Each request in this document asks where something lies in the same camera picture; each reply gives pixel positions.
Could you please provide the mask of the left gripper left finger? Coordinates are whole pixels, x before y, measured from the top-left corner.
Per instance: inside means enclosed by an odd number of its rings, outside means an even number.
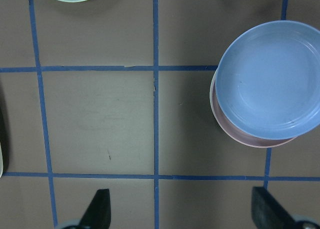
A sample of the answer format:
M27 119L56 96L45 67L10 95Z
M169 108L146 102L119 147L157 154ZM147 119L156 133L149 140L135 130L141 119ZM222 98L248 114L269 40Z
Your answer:
M83 214L78 229L108 229L111 225L111 198L109 189L96 191Z

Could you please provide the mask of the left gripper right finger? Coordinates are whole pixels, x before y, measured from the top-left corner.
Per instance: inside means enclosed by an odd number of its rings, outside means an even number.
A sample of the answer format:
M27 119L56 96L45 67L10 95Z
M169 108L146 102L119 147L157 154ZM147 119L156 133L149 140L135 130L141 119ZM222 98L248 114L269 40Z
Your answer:
M257 229L294 229L296 224L268 190L260 186L251 190L251 218Z

